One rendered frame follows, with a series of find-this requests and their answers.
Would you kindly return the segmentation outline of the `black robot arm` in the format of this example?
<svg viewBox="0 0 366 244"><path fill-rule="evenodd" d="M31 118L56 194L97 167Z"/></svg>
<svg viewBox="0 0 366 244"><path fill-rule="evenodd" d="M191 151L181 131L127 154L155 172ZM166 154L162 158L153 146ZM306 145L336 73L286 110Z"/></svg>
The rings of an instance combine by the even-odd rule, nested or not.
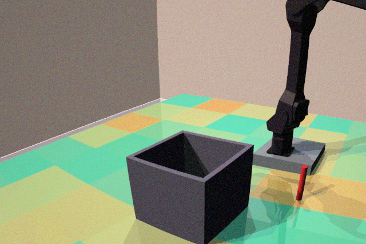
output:
<svg viewBox="0 0 366 244"><path fill-rule="evenodd" d="M287 0L286 15L291 28L291 46L286 89L276 108L276 113L266 122L273 132L272 145L266 151L289 157L292 147L293 129L298 128L308 115L309 100L305 99L309 37L315 26L317 14L330 0Z"/></svg>

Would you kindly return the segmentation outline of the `red peg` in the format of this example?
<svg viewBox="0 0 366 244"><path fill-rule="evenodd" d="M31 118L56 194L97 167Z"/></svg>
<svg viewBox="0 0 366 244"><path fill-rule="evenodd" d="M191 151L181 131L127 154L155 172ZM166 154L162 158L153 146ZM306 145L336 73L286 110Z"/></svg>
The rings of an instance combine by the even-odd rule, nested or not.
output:
<svg viewBox="0 0 366 244"><path fill-rule="evenodd" d="M297 190L297 195L296 195L296 200L300 201L303 197L303 192L304 192L304 186L305 186L305 179L307 176L307 170L308 170L308 166L304 165L301 167L301 175L300 175L300 181L299 181L299 188Z"/></svg>

